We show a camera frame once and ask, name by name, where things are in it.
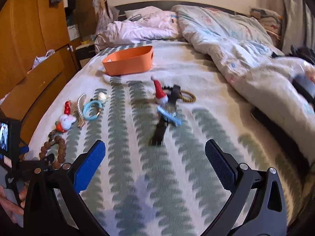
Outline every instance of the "camera screen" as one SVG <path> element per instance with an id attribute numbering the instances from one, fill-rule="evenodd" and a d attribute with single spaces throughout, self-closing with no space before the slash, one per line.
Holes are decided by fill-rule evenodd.
<path id="1" fill-rule="evenodd" d="M 0 123 L 0 148 L 7 152 L 7 133 L 8 125 L 5 123 Z"/>

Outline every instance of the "bracelet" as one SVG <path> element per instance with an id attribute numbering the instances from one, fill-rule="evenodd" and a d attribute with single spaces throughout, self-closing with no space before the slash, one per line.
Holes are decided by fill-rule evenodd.
<path id="1" fill-rule="evenodd" d="M 88 117 L 86 115 L 86 113 L 88 112 L 89 108 L 91 107 L 91 105 L 93 104 L 97 104 L 98 105 L 98 111 L 95 115 L 91 116 L 91 117 Z M 85 120 L 95 120 L 99 115 L 100 115 L 100 111 L 102 109 L 103 105 L 100 101 L 98 100 L 92 100 L 91 102 L 87 103 L 84 108 L 83 108 L 83 117 Z"/>
<path id="2" fill-rule="evenodd" d="M 56 130 L 53 130 L 49 133 L 48 137 L 49 140 L 44 143 L 44 145 L 40 148 L 39 157 L 40 159 L 44 159 L 46 157 L 46 154 L 48 150 L 51 148 L 51 146 L 58 144 L 58 156 L 57 160 L 53 162 L 52 166 L 53 169 L 57 170 L 61 167 L 61 164 L 65 162 L 66 157 L 66 142 L 61 136 L 55 136 L 57 133 Z"/>
<path id="3" fill-rule="evenodd" d="M 85 124 L 85 120 L 84 120 L 83 113 L 81 110 L 81 103 L 83 102 L 83 99 L 85 97 L 86 97 L 86 94 L 84 93 L 78 98 L 78 101 L 77 101 L 77 110 L 78 110 L 78 114 L 79 114 L 79 118 L 78 118 L 78 127 L 79 128 L 82 128 Z"/>

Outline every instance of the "wooden wardrobe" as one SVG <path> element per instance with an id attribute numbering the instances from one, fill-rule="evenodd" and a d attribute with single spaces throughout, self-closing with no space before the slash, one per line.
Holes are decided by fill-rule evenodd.
<path id="1" fill-rule="evenodd" d="M 0 105 L 6 117 L 22 121 L 21 138 L 29 143 L 37 124 L 67 82 L 77 73 L 63 3 L 7 0 L 0 11 Z M 56 52 L 32 69 L 36 56 Z"/>

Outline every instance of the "santa hat toy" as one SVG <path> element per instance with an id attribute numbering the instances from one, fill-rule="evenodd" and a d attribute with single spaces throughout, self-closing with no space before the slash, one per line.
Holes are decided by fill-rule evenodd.
<path id="1" fill-rule="evenodd" d="M 151 80 L 154 82 L 155 86 L 155 100 L 159 105 L 165 104 L 168 102 L 168 97 L 163 91 L 160 82 L 154 77 L 151 76 Z"/>

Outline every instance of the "white pompom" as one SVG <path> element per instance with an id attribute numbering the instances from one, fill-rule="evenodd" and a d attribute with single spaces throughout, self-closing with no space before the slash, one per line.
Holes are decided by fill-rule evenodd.
<path id="1" fill-rule="evenodd" d="M 100 93 L 97 95 L 98 101 L 100 101 L 102 104 L 104 104 L 109 98 L 110 98 L 110 96 L 109 96 L 109 95 L 106 95 L 106 94 L 103 93 L 103 92 L 100 92 Z"/>
<path id="2" fill-rule="evenodd" d="M 66 120 L 61 121 L 60 124 L 63 130 L 69 130 L 71 128 L 72 123 L 70 120 L 66 119 Z"/>

